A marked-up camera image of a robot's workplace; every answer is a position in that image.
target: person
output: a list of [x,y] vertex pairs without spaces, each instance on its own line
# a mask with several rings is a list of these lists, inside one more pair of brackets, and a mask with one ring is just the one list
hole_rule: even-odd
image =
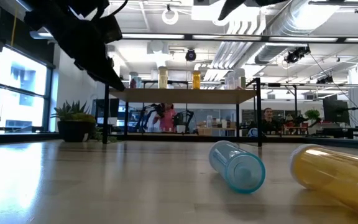
[[271,108],[264,109],[264,119],[262,120],[262,131],[267,133],[276,133],[281,130],[281,125],[278,121],[273,120],[273,110]]
[[176,111],[173,109],[172,103],[162,103],[161,104],[164,108],[164,116],[161,118],[160,115],[156,114],[153,119],[153,124],[155,124],[158,120],[160,121],[160,129],[162,131],[172,131],[174,132],[173,126],[173,117],[177,114]]

